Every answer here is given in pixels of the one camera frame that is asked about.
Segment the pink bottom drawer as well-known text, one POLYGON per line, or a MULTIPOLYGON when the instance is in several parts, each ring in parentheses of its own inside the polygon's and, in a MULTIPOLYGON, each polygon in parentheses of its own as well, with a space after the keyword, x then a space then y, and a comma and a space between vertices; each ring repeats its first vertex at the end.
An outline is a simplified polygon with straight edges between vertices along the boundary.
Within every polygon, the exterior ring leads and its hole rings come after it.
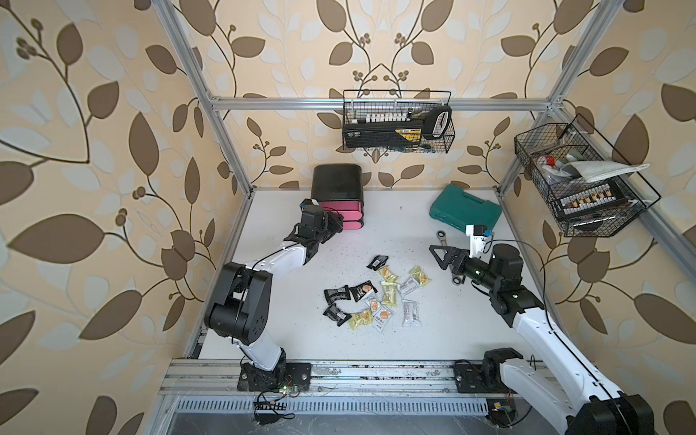
POLYGON ((348 230, 359 230, 364 226, 364 223, 361 220, 356 220, 356 221, 344 221, 343 224, 343 230, 348 231, 348 230))

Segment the pink drawer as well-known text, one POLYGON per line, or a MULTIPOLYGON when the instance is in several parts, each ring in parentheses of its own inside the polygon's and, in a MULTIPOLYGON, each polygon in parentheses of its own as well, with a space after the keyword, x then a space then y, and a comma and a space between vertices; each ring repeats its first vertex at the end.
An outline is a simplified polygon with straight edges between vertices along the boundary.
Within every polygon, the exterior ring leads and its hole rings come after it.
POLYGON ((337 211, 355 211, 363 212, 363 203, 360 201, 348 200, 348 201, 320 201, 319 205, 326 208, 331 208, 331 210, 337 211))
POLYGON ((343 230, 348 231, 348 230, 359 230, 364 226, 364 223, 361 220, 356 220, 356 221, 344 221, 343 224, 343 230))
POLYGON ((342 215, 344 221, 360 221, 364 218, 364 215, 362 212, 358 210, 341 210, 340 214, 342 215))

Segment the yellow cookie packet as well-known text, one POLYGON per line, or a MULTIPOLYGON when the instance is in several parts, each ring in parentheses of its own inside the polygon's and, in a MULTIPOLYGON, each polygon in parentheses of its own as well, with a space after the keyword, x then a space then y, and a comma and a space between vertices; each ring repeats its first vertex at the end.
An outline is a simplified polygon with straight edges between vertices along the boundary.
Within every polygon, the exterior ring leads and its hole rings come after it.
POLYGON ((410 276, 416 281, 419 287, 424 287, 431 282, 429 276, 420 266, 414 266, 410 271, 410 276))
POLYGON ((396 283, 399 279, 398 275, 395 275, 388 266, 383 266, 377 270, 378 275, 381 277, 382 281, 386 283, 396 283))
POLYGON ((395 282, 382 281, 382 304, 390 308, 397 308, 398 298, 397 290, 398 284, 395 282))
POLYGON ((370 309, 366 309, 360 313, 351 314, 349 319, 350 328, 355 331, 361 326, 369 326, 373 323, 373 312, 370 309))

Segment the black cookie packet top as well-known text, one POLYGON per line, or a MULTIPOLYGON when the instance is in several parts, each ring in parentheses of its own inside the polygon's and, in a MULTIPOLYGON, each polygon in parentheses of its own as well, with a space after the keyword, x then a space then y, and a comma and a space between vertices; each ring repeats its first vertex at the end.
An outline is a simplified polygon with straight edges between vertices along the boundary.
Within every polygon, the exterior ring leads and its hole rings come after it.
POLYGON ((388 256, 377 255, 371 260, 367 267, 373 271, 378 271, 379 269, 384 268, 386 266, 388 260, 388 256))

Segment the black cookie packet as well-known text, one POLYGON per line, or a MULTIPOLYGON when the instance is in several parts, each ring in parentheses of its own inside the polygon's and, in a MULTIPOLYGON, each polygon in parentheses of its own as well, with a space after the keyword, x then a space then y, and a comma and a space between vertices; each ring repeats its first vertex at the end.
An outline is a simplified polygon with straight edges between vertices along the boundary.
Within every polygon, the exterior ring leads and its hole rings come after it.
POLYGON ((324 299, 331 306, 339 301, 350 301, 352 295, 349 286, 341 286, 339 288, 325 289, 324 299))
POLYGON ((379 269, 384 268, 386 266, 388 260, 388 256, 377 255, 371 260, 367 267, 373 271, 378 271, 379 269))
POLYGON ((366 297, 376 295, 377 289, 370 280, 367 280, 356 286, 350 286, 349 292, 355 302, 360 302, 366 297))
POLYGON ((336 304, 330 304, 330 306, 324 310, 323 316, 329 318, 337 327, 341 327, 348 323, 353 317, 351 314, 340 309, 336 304))

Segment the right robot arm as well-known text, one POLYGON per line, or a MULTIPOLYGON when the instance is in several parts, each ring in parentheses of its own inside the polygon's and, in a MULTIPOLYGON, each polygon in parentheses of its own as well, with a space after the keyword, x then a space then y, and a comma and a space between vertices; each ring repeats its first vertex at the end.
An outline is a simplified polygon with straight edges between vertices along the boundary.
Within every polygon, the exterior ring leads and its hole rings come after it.
POLYGON ((549 382, 512 348, 487 351, 480 380, 489 389, 520 395, 559 434, 652 434, 654 412, 625 393, 563 334, 546 305, 522 283, 524 261, 509 244, 493 246, 489 261, 454 246, 429 247, 439 267, 481 286, 493 310, 553 373, 549 382))

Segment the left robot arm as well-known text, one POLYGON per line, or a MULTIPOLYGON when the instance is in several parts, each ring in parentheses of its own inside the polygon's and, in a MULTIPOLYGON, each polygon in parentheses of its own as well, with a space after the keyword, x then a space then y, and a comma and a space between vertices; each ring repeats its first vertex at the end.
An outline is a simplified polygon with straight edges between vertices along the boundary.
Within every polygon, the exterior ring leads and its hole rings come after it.
POLYGON ((273 283, 305 266, 322 244, 344 229, 341 213, 313 199, 304 200, 300 210, 300 221, 280 248, 249 263, 229 262, 221 268, 203 315, 208 330, 229 338, 263 372, 275 371, 283 355, 265 332, 273 283))

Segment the black drawer cabinet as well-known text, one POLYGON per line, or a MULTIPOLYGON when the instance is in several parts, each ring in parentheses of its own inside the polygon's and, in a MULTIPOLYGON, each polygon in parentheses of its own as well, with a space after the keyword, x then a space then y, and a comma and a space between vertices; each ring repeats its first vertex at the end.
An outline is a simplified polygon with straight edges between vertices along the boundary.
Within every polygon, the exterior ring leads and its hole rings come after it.
POLYGON ((316 166, 310 199, 320 201, 360 201, 364 215, 362 169, 357 164, 324 164, 316 166))

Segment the pink top drawer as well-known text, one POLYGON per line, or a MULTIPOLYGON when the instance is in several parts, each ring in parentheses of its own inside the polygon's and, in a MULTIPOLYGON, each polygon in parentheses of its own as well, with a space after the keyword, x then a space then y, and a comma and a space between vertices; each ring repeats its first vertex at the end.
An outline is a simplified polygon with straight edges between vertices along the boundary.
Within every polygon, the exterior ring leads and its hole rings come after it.
POLYGON ((326 208, 331 208, 331 210, 337 211, 355 211, 363 212, 363 203, 360 201, 348 200, 348 201, 320 201, 319 205, 326 208))

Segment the silver ratchet wrench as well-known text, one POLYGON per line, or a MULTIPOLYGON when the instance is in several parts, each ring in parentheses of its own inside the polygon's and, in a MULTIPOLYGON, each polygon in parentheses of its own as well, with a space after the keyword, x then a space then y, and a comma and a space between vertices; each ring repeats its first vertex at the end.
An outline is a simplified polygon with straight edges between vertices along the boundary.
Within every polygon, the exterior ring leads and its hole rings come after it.
MULTIPOLYGON (((438 240, 440 241, 440 244, 442 244, 442 246, 444 246, 444 247, 448 246, 447 239, 446 239, 446 233, 443 230, 437 231, 437 237, 438 237, 438 240)), ((461 277, 459 275, 456 275, 454 273, 453 269, 451 269, 451 282, 452 282, 452 284, 454 284, 454 286, 460 286, 462 284, 461 277)))

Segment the yellow cookie packet top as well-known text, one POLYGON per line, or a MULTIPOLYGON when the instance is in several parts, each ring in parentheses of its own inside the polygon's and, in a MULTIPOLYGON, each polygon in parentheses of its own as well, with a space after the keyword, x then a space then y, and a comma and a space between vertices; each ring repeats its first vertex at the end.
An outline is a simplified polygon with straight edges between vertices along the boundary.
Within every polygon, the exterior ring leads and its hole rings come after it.
POLYGON ((377 270, 378 275, 381 277, 382 281, 386 283, 396 283, 399 279, 398 275, 395 275, 388 266, 383 266, 377 270))

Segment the white cookie packet lower right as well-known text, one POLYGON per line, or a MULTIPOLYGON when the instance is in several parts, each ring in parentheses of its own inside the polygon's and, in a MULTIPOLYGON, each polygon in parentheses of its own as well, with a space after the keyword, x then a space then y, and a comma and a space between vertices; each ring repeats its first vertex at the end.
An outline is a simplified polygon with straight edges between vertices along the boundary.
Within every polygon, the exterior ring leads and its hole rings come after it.
POLYGON ((421 327, 420 304, 413 300, 403 300, 403 327, 421 327))

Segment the black yellow tool box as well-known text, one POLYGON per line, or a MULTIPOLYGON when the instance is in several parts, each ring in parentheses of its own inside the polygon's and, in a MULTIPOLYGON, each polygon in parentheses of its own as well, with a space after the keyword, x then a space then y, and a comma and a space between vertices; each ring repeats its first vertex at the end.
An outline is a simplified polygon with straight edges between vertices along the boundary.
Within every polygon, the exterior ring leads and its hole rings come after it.
POLYGON ((422 139, 420 121, 351 123, 344 126, 344 147, 386 148, 389 150, 432 150, 422 139))

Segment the white paper in basket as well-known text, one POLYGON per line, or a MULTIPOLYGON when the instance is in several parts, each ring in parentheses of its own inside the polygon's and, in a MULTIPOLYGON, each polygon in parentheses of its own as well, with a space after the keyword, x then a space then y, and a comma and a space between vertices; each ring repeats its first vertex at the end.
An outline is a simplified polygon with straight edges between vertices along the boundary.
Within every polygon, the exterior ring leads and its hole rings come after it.
POLYGON ((615 161, 574 161, 564 165, 560 171, 573 179, 583 179, 587 183, 593 183, 640 172, 649 167, 649 163, 628 165, 615 161))

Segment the socket set in basket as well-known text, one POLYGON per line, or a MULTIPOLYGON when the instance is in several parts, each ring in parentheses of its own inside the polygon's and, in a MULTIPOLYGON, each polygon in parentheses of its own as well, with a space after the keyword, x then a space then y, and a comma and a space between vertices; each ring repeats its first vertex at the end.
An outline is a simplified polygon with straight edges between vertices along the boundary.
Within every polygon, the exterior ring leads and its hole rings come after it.
POLYGON ((557 199, 551 204, 551 210, 558 219, 574 219, 607 208, 623 206, 627 202, 628 199, 619 186, 610 181, 557 199))

